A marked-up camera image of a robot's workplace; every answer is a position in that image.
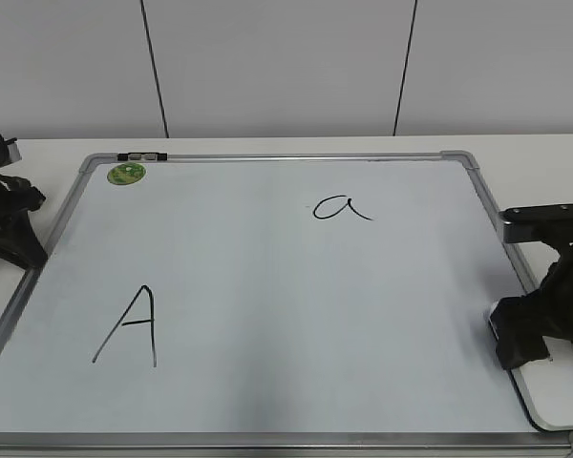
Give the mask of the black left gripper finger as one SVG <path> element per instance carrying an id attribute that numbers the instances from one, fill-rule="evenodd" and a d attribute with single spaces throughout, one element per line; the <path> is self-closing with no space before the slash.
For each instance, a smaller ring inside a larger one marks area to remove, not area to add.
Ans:
<path id="1" fill-rule="evenodd" d="M 34 233 L 27 213 L 0 218 L 0 259 L 24 270 L 41 268 L 47 262 L 47 252 Z"/>

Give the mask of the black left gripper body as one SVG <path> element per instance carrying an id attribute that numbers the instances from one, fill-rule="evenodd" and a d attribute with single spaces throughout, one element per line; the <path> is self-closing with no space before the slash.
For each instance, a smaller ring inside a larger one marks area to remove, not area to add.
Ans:
<path id="1" fill-rule="evenodd" d="M 46 197 L 28 179 L 0 174 L 0 220 L 22 211 L 37 211 L 45 200 Z"/>

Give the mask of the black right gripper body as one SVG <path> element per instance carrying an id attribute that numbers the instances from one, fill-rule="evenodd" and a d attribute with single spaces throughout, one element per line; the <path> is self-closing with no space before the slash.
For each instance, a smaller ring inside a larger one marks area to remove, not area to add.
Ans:
<path id="1" fill-rule="evenodd" d="M 559 254 L 541 281 L 541 293 L 552 302 L 573 305 L 573 234 L 553 231 L 541 241 Z"/>

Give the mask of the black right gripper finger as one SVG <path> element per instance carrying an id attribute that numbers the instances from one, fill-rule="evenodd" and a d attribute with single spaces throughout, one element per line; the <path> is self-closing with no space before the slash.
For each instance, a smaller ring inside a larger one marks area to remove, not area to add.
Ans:
<path id="1" fill-rule="evenodd" d="M 546 337 L 573 345 L 573 296 L 559 298 L 536 290 L 503 298 L 494 308 L 494 328 L 496 354 L 503 369 L 547 359 Z"/>

